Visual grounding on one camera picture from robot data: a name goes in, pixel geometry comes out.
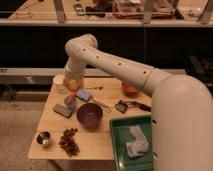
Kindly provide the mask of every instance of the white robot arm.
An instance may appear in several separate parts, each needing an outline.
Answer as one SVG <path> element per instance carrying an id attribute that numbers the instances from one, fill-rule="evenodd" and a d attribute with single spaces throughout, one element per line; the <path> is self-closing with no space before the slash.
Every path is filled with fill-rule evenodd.
<path id="1" fill-rule="evenodd" d="M 90 64 L 152 97 L 155 171 L 213 171 L 213 101 L 200 81 L 101 52 L 90 34 L 68 41 L 66 52 L 68 79 L 81 80 Z"/>

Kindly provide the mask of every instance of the white cloth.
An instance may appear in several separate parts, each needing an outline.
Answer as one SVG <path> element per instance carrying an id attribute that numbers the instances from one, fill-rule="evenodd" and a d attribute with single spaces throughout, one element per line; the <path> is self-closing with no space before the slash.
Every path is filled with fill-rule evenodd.
<path id="1" fill-rule="evenodd" d="M 146 136 L 139 125 L 129 127 L 130 133 L 135 140 L 126 143 L 127 154 L 130 158 L 143 156 L 149 148 Z"/>

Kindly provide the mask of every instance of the floor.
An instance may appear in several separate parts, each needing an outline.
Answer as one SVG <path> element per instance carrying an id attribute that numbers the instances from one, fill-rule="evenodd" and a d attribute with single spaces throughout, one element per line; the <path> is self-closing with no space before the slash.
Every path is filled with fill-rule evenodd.
<path id="1" fill-rule="evenodd" d="M 47 96 L 48 91 L 18 90 L 11 100 L 0 90 L 0 171 L 54 171 L 46 160 L 27 158 Z M 115 170 L 114 161 L 56 161 L 65 171 Z"/>

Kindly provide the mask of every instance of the green tray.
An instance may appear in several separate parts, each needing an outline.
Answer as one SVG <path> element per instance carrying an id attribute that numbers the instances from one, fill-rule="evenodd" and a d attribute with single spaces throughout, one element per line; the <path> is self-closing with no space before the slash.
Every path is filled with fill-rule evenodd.
<path id="1" fill-rule="evenodd" d="M 129 132 L 129 126 L 139 125 L 149 142 L 147 153 L 139 158 L 130 159 L 126 151 L 126 142 L 134 140 L 134 136 Z M 136 116 L 128 118 L 118 118 L 110 120 L 110 131 L 116 168 L 118 171 L 152 171 L 152 130 L 151 117 Z"/>

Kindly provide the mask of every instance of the purple bowl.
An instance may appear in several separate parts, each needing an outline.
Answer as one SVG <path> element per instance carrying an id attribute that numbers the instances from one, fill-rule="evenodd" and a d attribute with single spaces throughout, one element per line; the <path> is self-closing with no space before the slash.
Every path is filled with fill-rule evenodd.
<path id="1" fill-rule="evenodd" d="M 78 121 L 88 129 L 96 129 L 103 117 L 103 110 L 95 103 L 85 103 L 77 111 Z"/>

